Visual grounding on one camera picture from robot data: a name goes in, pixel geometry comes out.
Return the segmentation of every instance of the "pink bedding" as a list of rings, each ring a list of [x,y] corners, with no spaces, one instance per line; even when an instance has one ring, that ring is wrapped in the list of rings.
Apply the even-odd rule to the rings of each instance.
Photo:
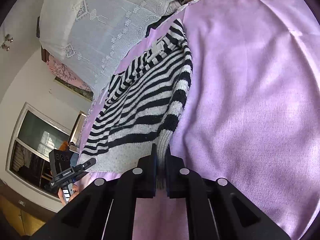
[[[303,0],[200,0],[151,30],[117,71],[176,18],[194,68],[172,154],[204,178],[230,180],[299,239],[320,210],[318,22]],[[82,147],[105,97],[89,116]],[[80,183],[119,176],[92,172]],[[138,199],[133,239],[188,239],[184,200],[162,191]]]

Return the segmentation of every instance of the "white lace curtain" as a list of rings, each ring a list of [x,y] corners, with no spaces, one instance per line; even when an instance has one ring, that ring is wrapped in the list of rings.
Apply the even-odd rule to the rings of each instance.
[[[95,96],[173,0],[44,0],[40,42]]]

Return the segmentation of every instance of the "wall hook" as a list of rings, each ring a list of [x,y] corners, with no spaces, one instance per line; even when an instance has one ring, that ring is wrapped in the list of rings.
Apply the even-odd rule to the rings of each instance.
[[[9,51],[10,47],[5,45],[4,43],[1,45],[2,49],[5,49],[6,51]]]
[[[6,41],[10,41],[10,43],[13,42],[13,38],[10,38],[10,34],[7,34],[4,38]]]

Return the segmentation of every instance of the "metal screw head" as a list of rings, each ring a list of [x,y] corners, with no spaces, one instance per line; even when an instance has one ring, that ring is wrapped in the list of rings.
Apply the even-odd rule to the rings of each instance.
[[[180,169],[180,174],[182,174],[182,175],[187,175],[187,174],[189,174],[190,173],[190,171],[187,169],[187,168],[182,168],[182,169]]]
[[[224,179],[224,178],[221,178],[221,179],[218,179],[218,184],[220,186],[225,186],[225,185],[228,184],[228,181],[226,179]]]
[[[94,184],[95,184],[96,186],[101,186],[101,185],[104,184],[104,179],[102,179],[102,178],[97,178],[97,179],[94,181]]]
[[[134,168],[132,170],[132,173],[136,174],[136,175],[141,174],[142,172],[143,172],[143,170],[141,168]]]

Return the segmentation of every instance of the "knit fabric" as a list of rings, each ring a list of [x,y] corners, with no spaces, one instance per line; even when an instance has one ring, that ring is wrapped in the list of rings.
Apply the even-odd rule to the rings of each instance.
[[[192,57],[180,19],[125,72],[113,75],[79,162],[95,156],[91,171],[124,172],[157,143],[159,174],[191,85]],[[117,161],[108,156],[118,155]]]

